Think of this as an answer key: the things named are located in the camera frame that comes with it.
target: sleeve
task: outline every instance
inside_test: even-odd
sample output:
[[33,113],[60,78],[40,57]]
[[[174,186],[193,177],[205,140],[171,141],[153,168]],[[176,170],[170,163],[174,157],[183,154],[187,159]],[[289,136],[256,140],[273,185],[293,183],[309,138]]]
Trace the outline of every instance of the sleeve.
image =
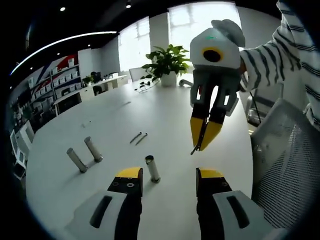
[[240,52],[247,73],[247,77],[241,80],[244,90],[280,83],[286,79],[289,71],[301,68],[294,36],[283,15],[281,25],[272,38],[264,45]]

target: mesh chair back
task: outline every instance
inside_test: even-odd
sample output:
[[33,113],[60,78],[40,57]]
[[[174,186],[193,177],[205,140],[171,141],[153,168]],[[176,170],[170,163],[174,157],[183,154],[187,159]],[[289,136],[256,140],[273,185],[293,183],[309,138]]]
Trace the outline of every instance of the mesh chair back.
[[131,68],[129,69],[129,73],[132,79],[132,82],[140,80],[142,76],[146,76],[146,70],[141,67]]
[[303,113],[279,99],[251,135],[252,200],[275,228],[293,228],[320,185],[320,133]]

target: metal pin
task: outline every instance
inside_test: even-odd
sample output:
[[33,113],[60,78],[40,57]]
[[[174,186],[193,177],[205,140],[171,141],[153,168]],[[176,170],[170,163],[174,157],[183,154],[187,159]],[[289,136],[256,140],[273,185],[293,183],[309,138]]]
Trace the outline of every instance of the metal pin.
[[192,152],[190,153],[190,155],[194,154],[196,150],[198,150],[199,146],[198,144],[195,145],[194,149],[192,150]]
[[138,134],[137,136],[135,136],[135,137],[130,141],[130,143],[132,143],[134,140],[136,140],[137,137],[139,137],[141,134],[142,134],[142,132],[139,132],[139,134]]
[[93,155],[94,161],[96,163],[100,163],[104,157],[102,156],[102,154],[94,146],[94,144],[93,144],[93,142],[91,140],[91,137],[87,136],[84,139],[84,143],[88,147],[88,149],[90,150],[91,154]]
[[156,166],[156,162],[155,162],[155,159],[154,159],[154,156],[152,155],[148,155],[145,157],[145,163],[149,169],[149,173],[151,175],[151,182],[157,184],[160,182],[160,175],[158,173],[158,169],[157,169],[157,166]]
[[85,173],[88,170],[88,167],[80,160],[76,152],[70,147],[66,154],[68,154],[69,158],[74,162],[74,164],[78,167],[81,173]]
[[145,135],[143,135],[142,138],[139,139],[139,141],[136,142],[136,146],[142,141],[142,139],[144,139],[146,136],[148,136],[148,133],[145,133]]

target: desk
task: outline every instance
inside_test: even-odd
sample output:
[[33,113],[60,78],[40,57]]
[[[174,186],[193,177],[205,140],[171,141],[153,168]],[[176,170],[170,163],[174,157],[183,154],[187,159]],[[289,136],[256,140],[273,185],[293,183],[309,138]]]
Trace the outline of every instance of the desk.
[[118,87],[118,79],[125,78],[126,76],[127,75],[121,75],[121,76],[117,76],[117,77],[114,77],[114,78],[110,78],[110,79],[106,79],[106,80],[103,80],[103,81],[99,81],[99,82],[96,82],[94,84],[91,84],[91,86],[87,86],[87,87],[84,87],[82,89],[78,89],[78,90],[72,91],[72,92],[60,97],[53,104],[54,107],[55,107],[56,116],[58,116],[60,114],[59,103],[63,102],[64,100],[66,100],[66,99],[68,99],[68,98],[70,98],[71,96],[74,96],[74,95],[78,95],[79,103],[87,101],[87,100],[90,100],[95,96],[94,90],[93,90],[94,86],[107,85],[108,83],[111,83],[112,84],[112,88],[116,89]]
[[[193,149],[190,88],[163,88],[143,93],[129,83],[82,102],[48,122],[35,135],[26,170],[26,198],[48,231],[59,232],[74,210],[106,190],[121,169],[141,166],[142,214],[139,240],[200,239],[196,211],[196,168],[224,173],[233,190],[251,196],[253,158],[241,101],[226,117],[220,134],[202,152]],[[137,146],[139,131],[148,136]],[[93,160],[84,138],[91,136],[103,160],[84,174],[66,154],[72,147],[86,164]],[[153,155],[161,182],[153,185],[144,158]]]

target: metal cylinder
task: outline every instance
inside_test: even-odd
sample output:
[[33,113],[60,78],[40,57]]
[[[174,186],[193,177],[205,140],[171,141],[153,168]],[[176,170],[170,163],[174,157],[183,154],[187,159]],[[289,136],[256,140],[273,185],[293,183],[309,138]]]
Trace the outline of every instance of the metal cylinder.
[[91,140],[91,137],[87,136],[84,139],[84,143],[88,147],[88,149],[90,150],[91,154],[93,155],[94,161],[96,163],[100,163],[104,157],[102,156],[102,154],[94,146],[94,144],[93,144],[93,142]]
[[148,155],[145,157],[145,163],[149,169],[149,173],[151,175],[151,182],[157,184],[160,182],[160,175],[157,170],[156,162],[154,156]]
[[76,152],[70,147],[66,154],[68,154],[69,158],[74,162],[74,164],[78,167],[81,173],[85,173],[88,170],[88,167],[80,160]]

